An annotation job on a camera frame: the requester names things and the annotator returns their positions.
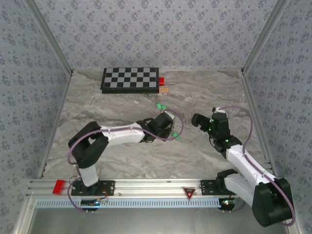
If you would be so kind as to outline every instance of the mounting plate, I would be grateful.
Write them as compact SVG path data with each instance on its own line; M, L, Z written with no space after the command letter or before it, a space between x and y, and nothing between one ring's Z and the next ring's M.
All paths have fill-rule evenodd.
M113 196L115 191L115 181L114 180L100 180L98 189L92 194L92 196L105 196L105 191L107 191L108 196ZM73 184L73 189L71 192L72 196L90 196L90 192L87 187L83 184L81 180L76 181Z
M200 181L202 195L235 195L231 191L220 191L215 179L204 179Z

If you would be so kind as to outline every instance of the black and white checkered board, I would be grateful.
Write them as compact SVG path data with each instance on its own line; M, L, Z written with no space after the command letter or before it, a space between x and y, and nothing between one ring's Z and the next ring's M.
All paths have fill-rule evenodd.
M101 90L103 94L158 93L159 68L105 68Z

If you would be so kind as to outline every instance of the floral wallpaper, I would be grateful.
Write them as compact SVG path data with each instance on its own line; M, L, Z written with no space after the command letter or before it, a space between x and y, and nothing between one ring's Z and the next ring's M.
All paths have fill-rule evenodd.
M0 2L0 233L36 178L68 76L22 0Z
M312 233L312 3L292 0L248 74L272 154Z
M73 69L242 67L276 0L37 0Z

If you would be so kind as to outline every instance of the warning triangle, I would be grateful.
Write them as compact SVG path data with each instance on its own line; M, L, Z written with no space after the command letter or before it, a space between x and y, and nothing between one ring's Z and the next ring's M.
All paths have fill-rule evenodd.
M185 188L183 187L183 190L188 198L188 200L191 200L192 196L194 195L195 192L195 188Z

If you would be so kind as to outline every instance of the marble floor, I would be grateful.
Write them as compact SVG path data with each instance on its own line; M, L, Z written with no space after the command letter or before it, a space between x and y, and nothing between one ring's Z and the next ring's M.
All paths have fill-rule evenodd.
M194 113L209 117L216 106L247 107L237 72L160 70L160 76L165 77L165 87L170 88L170 93L101 94L101 71L74 73L44 177L76 175L66 160L67 143L88 122L120 126L156 117L159 102L183 116L185 129L181 140L110 147L96 164L100 178L213 178L219 171L234 168L209 144L208 134L191 125L191 118ZM231 133L244 142L249 133L249 118L236 109L228 110L227 114ZM178 132L180 127L177 121L174 131ZM247 150L261 164L264 158L255 132Z

